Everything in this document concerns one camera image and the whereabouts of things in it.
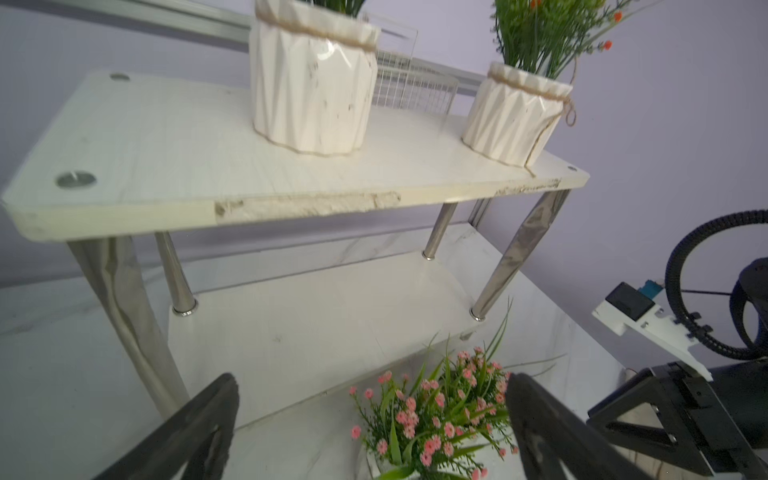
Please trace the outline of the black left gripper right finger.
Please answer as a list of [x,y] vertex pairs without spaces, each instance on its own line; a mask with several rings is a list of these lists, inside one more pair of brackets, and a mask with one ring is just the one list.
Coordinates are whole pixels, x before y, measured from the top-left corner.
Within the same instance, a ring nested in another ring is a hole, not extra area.
[[505,401],[528,479],[648,477],[532,377],[512,374]]

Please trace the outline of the pink flower pot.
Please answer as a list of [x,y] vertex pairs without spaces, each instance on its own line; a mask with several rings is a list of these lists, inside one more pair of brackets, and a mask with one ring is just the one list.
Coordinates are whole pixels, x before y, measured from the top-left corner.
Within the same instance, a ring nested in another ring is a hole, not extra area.
[[360,417],[351,429],[360,444],[354,478],[485,479],[480,451],[518,453],[505,405],[512,372],[495,359],[507,326],[487,345],[446,352],[414,380],[386,371],[377,388],[350,387]]

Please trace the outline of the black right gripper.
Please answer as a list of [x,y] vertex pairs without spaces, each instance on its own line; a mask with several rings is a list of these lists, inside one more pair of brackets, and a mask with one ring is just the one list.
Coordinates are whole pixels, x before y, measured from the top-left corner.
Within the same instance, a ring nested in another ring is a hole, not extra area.
[[615,446],[691,473],[765,479],[767,361],[711,374],[681,363],[644,369],[590,409],[587,424]]

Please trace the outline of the orange flower pot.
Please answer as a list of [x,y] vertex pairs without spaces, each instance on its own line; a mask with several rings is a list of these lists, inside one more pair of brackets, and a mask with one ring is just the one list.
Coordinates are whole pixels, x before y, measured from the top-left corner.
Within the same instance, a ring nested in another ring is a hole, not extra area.
[[606,35],[643,11],[635,1],[496,1],[490,65],[467,117],[462,142],[476,153],[529,169],[560,122],[577,119],[572,81],[581,56],[606,52]]
[[299,153],[361,148],[379,27],[307,1],[257,1],[249,33],[254,130]]

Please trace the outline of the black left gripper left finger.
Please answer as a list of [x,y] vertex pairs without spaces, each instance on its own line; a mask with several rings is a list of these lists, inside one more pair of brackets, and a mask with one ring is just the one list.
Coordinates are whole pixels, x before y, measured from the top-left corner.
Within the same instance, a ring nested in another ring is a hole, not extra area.
[[220,375],[99,479],[220,479],[229,459],[239,386]]

